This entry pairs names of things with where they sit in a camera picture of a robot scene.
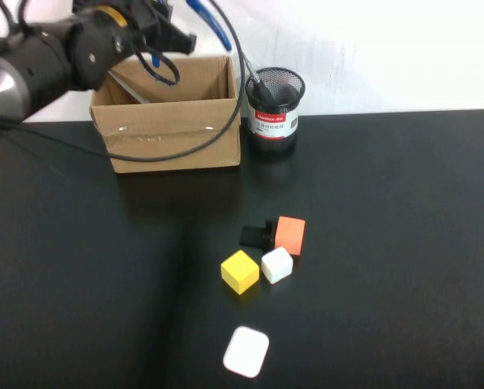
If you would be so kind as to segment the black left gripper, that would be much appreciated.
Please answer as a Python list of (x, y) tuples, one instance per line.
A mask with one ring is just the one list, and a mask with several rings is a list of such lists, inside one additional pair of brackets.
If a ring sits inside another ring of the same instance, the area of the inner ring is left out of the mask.
[(115, 1), (114, 8), (147, 47), (161, 53), (189, 55), (195, 51), (197, 36), (170, 23), (173, 7), (168, 1)]

